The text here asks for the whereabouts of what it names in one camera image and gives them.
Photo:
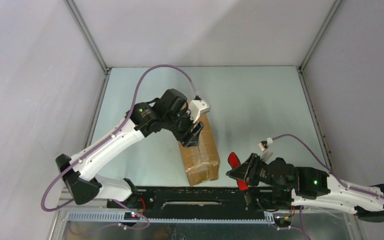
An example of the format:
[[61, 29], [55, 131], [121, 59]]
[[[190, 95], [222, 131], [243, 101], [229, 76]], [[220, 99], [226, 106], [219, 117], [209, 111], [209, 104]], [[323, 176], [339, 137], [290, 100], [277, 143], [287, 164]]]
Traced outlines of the brown cardboard express box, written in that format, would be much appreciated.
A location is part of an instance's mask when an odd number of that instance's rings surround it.
[[199, 135], [198, 146], [183, 147], [179, 144], [180, 156], [190, 186], [219, 179], [220, 156], [207, 114], [199, 120], [204, 128]]

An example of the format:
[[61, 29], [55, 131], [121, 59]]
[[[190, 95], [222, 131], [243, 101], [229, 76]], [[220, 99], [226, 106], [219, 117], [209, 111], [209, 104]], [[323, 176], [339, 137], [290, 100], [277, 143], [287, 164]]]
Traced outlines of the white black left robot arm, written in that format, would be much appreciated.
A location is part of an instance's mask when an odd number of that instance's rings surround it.
[[183, 147], [199, 144], [204, 123], [199, 117], [210, 105], [172, 88], [148, 102], [133, 105], [126, 116], [101, 139], [72, 156], [61, 154], [55, 160], [73, 202], [84, 205], [94, 199], [119, 201], [125, 208], [138, 202], [137, 189], [128, 178], [116, 180], [98, 174], [101, 168], [130, 146], [150, 134], [167, 130]]

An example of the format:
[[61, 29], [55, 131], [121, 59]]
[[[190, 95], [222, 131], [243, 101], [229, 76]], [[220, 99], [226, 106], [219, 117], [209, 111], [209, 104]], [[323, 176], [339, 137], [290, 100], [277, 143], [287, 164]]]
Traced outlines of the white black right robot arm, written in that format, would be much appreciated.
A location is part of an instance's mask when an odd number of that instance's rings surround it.
[[333, 174], [294, 166], [277, 157], [270, 163], [256, 153], [240, 162], [232, 152], [226, 175], [236, 180], [248, 205], [263, 210], [314, 206], [338, 210], [371, 223], [384, 222], [384, 184], [368, 187], [340, 183]]

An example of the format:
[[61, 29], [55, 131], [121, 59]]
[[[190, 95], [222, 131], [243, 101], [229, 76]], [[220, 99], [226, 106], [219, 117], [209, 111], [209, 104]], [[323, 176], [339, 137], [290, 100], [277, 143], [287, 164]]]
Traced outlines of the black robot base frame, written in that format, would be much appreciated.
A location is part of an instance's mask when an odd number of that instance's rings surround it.
[[151, 223], [275, 223], [274, 213], [281, 218], [298, 213], [290, 193], [279, 199], [271, 187], [166, 187], [139, 186], [124, 209], [113, 200], [106, 200], [104, 210], [115, 212], [113, 220], [127, 223], [145, 223], [137, 211]]

